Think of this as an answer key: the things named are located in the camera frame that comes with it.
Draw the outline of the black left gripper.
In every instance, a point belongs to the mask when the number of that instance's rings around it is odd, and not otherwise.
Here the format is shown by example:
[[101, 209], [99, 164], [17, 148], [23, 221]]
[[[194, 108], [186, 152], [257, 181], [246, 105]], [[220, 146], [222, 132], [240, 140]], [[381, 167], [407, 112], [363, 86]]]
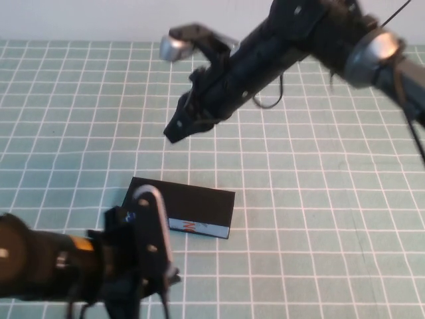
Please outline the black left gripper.
[[[119, 206], [104, 213], [106, 233], [124, 233], [133, 229], [134, 214]], [[87, 231], [94, 246], [100, 250], [100, 285], [96, 301], [104, 304], [110, 318], [139, 318], [143, 287], [139, 274], [136, 249], [130, 237], [106, 236], [95, 230]]]

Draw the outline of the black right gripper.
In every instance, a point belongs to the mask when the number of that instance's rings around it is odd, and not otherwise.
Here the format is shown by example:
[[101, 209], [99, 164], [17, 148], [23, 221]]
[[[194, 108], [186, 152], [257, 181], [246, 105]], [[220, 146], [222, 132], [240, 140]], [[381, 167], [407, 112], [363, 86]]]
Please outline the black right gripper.
[[254, 96], [254, 56], [221, 54], [190, 79], [192, 89], [179, 99], [163, 131], [172, 144], [212, 130]]

